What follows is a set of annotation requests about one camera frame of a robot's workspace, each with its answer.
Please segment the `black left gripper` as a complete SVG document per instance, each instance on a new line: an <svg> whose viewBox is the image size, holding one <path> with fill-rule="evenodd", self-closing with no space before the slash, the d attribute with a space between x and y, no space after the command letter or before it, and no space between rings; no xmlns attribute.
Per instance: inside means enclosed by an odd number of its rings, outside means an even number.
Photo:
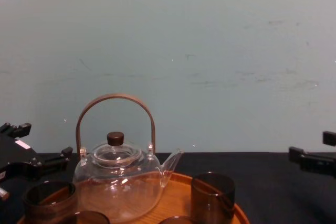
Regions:
<svg viewBox="0 0 336 224"><path fill-rule="evenodd" d="M66 147L60 153L43 159L21 140L30 134L31 126L30 123L1 125L1 182L15 177L37 180L66 170L73 148Z"/></svg>

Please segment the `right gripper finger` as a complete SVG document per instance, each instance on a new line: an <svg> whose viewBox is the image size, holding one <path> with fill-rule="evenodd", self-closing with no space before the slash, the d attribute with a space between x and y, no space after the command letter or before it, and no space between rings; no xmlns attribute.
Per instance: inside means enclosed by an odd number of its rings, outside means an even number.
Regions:
<svg viewBox="0 0 336 224"><path fill-rule="evenodd" d="M297 147L289 147L289 161L298 164L304 172L335 177L335 158L311 154Z"/></svg>
<svg viewBox="0 0 336 224"><path fill-rule="evenodd" d="M323 131L322 142L324 145L336 147L336 132Z"/></svg>

